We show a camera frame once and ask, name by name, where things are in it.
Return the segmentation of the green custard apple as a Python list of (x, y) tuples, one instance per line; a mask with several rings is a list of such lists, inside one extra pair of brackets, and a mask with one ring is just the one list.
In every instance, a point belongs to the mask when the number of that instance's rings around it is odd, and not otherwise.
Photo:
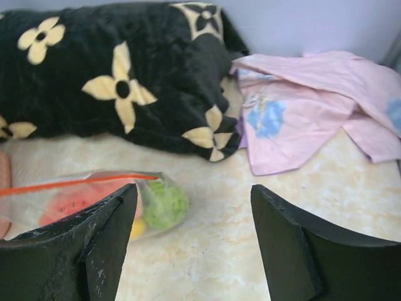
[(189, 213), (190, 201), (175, 184), (149, 181), (141, 190), (143, 218), (153, 229), (167, 230), (181, 223)]

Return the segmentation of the orange carrot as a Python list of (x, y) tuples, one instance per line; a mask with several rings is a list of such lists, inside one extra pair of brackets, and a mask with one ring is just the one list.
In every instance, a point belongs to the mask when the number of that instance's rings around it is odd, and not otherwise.
[(116, 179), (63, 187), (47, 204), (44, 213), (39, 219), (39, 225), (45, 226), (79, 212), (101, 201), (127, 184), (133, 184), (133, 181)]

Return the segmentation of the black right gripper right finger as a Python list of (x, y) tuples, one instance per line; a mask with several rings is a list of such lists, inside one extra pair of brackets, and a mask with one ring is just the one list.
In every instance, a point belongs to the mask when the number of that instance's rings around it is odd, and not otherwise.
[(257, 184), (251, 207), (271, 300), (400, 300), (400, 243), (320, 218)]

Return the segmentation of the clear zip top bag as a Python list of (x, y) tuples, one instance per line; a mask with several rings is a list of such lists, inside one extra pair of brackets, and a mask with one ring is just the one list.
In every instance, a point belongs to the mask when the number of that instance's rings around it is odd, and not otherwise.
[(162, 172), (81, 172), (3, 189), (1, 238), (11, 239), (25, 231), (70, 217), (128, 184), (137, 188), (130, 241), (147, 238), (181, 224), (192, 209), (185, 191)]

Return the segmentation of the yellow lemon fruit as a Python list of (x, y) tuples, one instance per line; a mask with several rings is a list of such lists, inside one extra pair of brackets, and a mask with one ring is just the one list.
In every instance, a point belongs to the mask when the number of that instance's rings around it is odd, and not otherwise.
[(146, 230), (146, 222), (142, 217), (135, 218), (130, 232), (129, 241), (134, 241), (141, 237)]

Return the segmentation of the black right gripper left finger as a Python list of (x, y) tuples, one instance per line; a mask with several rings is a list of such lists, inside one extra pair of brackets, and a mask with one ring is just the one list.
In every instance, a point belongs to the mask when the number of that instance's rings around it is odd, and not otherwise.
[(135, 184), (1, 241), (1, 300), (114, 300), (137, 205)]

